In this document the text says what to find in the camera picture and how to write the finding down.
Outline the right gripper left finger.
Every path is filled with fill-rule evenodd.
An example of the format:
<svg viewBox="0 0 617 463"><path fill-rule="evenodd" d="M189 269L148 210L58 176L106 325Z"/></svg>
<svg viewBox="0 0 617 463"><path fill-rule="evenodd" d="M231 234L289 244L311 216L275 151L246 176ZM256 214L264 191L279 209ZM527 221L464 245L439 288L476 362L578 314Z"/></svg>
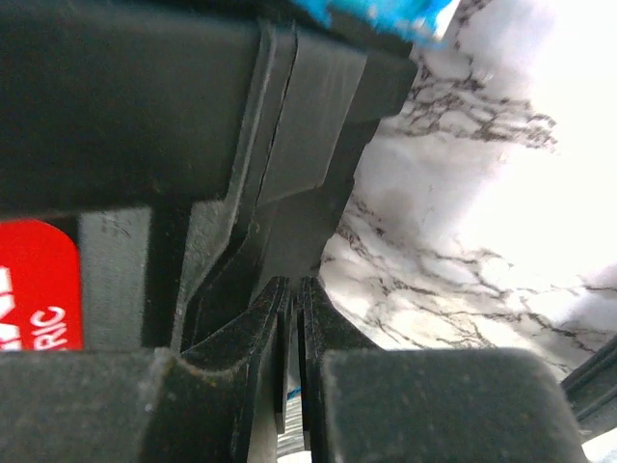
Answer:
<svg viewBox="0 0 617 463"><path fill-rule="evenodd" d="M289 287L192 348L1 357L5 462L272 462L284 428Z"/></svg>

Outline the black plastic toolbox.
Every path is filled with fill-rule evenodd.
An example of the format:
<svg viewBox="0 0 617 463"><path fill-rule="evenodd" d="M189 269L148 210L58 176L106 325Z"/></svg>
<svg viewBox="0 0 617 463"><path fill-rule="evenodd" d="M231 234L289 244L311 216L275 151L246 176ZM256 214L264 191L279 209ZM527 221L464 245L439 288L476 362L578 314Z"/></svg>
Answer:
<svg viewBox="0 0 617 463"><path fill-rule="evenodd" d="M1 5L1 347L184 351L316 274L411 40L288 1Z"/></svg>

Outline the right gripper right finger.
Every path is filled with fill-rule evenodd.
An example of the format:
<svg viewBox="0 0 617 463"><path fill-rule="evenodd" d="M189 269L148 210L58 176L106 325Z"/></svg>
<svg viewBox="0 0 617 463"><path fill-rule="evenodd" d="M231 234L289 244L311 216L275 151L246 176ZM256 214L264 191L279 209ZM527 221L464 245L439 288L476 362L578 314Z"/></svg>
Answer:
<svg viewBox="0 0 617 463"><path fill-rule="evenodd" d="M550 369L513 348L386 350L318 281L296 295L303 437L316 462L582 462Z"/></svg>

